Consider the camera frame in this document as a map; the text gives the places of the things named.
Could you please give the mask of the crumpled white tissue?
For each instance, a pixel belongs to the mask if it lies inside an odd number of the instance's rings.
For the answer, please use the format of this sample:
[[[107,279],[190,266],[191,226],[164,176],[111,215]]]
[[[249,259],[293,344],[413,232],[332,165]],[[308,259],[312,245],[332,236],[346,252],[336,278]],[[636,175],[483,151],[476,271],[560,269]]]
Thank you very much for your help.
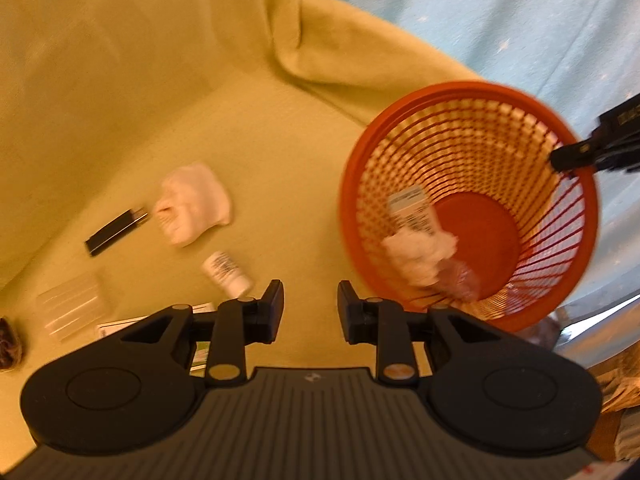
[[[207,230],[228,226],[232,201],[213,170],[196,162],[171,171],[163,180],[153,214],[168,243],[186,247]]]

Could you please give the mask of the white medicine box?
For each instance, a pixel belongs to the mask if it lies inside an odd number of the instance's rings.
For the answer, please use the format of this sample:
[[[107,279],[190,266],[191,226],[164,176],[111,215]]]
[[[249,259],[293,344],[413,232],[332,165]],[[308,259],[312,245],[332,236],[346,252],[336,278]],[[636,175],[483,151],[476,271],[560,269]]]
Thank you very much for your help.
[[[388,196],[387,207],[400,228],[430,235],[442,230],[436,210],[421,185],[409,186]]]

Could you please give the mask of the clear plastic wrapper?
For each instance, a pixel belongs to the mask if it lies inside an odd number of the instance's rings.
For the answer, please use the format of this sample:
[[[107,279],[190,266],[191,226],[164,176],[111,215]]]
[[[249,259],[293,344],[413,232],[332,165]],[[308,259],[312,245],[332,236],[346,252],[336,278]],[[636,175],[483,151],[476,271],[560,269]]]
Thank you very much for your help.
[[[445,259],[438,264],[437,269],[434,289],[461,302],[480,299],[480,282],[463,261]]]

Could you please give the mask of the dark brown pinecone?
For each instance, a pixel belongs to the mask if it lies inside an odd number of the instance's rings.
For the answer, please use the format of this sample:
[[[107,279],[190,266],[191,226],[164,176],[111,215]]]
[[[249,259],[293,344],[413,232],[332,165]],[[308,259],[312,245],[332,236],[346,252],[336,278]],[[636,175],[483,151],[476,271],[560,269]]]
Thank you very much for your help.
[[[18,367],[23,361],[24,348],[13,325],[0,318],[0,370],[6,372]]]

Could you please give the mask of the small white pill bottle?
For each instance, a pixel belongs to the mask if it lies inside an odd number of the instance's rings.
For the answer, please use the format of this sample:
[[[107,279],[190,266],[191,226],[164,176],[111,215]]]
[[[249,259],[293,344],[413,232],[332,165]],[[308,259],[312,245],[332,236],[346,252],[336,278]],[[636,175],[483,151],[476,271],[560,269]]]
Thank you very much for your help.
[[[253,282],[226,252],[214,252],[201,269],[231,299],[245,296],[253,287]]]

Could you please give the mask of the red plastic mesh basket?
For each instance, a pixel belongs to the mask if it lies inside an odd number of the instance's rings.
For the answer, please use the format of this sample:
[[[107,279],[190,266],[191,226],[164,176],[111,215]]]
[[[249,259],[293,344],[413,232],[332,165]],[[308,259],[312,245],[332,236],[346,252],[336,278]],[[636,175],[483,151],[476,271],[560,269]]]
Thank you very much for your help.
[[[378,296],[422,312],[445,297],[413,287],[388,261],[390,196],[417,186],[480,294],[463,310],[518,332],[559,307],[587,269],[599,226],[588,168],[559,174],[552,151],[574,134],[550,108],[500,84],[456,81],[412,92],[367,126],[340,193],[343,243]]]

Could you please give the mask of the yellow-green blanket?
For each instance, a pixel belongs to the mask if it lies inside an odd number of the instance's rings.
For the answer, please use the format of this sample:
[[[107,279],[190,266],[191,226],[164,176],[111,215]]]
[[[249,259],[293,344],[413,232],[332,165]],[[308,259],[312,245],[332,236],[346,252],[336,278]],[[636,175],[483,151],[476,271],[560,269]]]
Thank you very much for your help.
[[[436,82],[448,55],[341,0],[1,0],[1,312],[26,344],[1,377],[1,465],[34,444],[26,379],[93,340],[44,327],[37,298],[94,274],[113,318],[218,302],[222,250],[257,287],[278,278],[277,341],[253,365],[367,366],[344,341],[335,287],[354,278],[337,225],[345,160],[375,116]],[[152,206],[166,174],[205,162],[232,222],[186,248],[145,222],[102,255],[86,238]]]

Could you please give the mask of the light blue star curtain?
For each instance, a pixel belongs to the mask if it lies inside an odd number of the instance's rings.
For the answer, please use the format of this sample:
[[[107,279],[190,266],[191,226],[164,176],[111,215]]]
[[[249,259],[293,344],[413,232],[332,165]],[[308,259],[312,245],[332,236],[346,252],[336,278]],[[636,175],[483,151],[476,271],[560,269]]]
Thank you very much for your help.
[[[578,136],[639,91],[639,0],[344,0],[524,90]]]

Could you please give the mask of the white paper ball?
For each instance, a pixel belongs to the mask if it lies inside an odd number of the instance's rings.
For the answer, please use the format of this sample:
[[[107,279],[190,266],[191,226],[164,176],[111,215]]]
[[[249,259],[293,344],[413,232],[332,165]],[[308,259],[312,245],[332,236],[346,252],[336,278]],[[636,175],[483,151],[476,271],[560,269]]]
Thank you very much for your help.
[[[438,282],[439,265],[454,256],[457,244],[457,237],[451,233],[436,231],[430,234],[406,226],[382,240],[392,266],[416,287],[428,287]]]

